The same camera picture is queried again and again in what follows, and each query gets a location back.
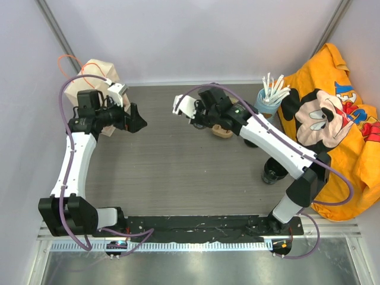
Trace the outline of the cream paper bag orange handles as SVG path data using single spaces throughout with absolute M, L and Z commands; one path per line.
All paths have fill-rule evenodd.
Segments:
M 84 75 L 84 74 L 96 75 L 99 77 L 110 79 L 113 83 L 121 83 L 119 75 L 116 72 L 116 68 L 113 63 L 104 62 L 97 59 L 90 59 L 85 64 L 82 64 L 82 62 L 79 59 L 77 59 L 75 56 L 66 54 L 66 55 L 61 55 L 58 58 L 57 64 L 61 73 L 67 79 L 69 79 L 70 76 L 66 74 L 64 69 L 61 67 L 61 60 L 63 60 L 64 58 L 73 59 L 76 61 L 76 63 L 79 64 L 81 69 L 78 75 Z M 72 105 L 76 106 L 78 104 L 77 93 L 79 91 L 96 89 L 96 90 L 100 90 L 103 93 L 103 95 L 106 97 L 109 94 L 107 92 L 108 88 L 109 88 L 109 85 L 107 85 L 101 79 L 96 79 L 93 77 L 85 77 L 85 78 L 79 78 L 74 81 L 71 81 L 68 87 L 65 89 L 64 93 L 66 97 L 69 99 L 69 101 L 72 103 Z

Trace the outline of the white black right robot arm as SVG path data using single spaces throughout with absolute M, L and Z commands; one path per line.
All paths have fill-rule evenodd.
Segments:
M 291 140 L 247 101 L 219 84 L 204 84 L 198 88 L 199 99 L 180 95 L 173 113 L 183 113 L 190 124 L 211 128 L 220 125 L 235 135 L 250 141 L 270 155 L 294 179 L 284 197 L 268 215 L 268 227 L 274 234 L 284 233 L 290 220 L 310 206 L 328 182 L 331 159 L 328 154 L 316 154 Z

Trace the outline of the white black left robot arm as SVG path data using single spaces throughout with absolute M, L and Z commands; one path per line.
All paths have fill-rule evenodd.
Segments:
M 120 207 L 95 208 L 85 198 L 88 168 L 103 128 L 136 133 L 147 126 L 137 104 L 129 112 L 116 104 L 111 96 L 98 90 L 77 94 L 76 115 L 68 122 L 66 152 L 62 168 L 50 196 L 42 198 L 38 210 L 52 236 L 95 235 L 101 228 L 114 237 L 127 228 Z

